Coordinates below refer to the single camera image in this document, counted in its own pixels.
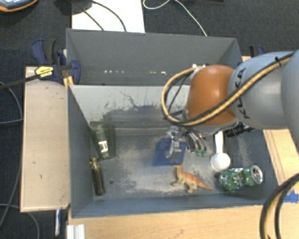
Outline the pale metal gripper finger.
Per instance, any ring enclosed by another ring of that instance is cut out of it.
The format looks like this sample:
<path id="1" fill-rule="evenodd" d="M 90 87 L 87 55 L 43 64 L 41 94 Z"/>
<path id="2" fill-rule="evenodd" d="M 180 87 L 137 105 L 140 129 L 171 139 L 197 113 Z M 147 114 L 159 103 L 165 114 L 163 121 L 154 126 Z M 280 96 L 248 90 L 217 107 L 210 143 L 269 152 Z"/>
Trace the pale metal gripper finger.
<path id="1" fill-rule="evenodd" d="M 171 140 L 169 143 L 169 147 L 165 151 L 165 157 L 168 159 L 171 159 L 173 156 L 173 152 L 174 152 L 174 141 Z"/>
<path id="2" fill-rule="evenodd" d="M 185 154 L 185 142 L 173 141 L 170 145 L 170 162 L 172 165 L 180 165 Z"/>

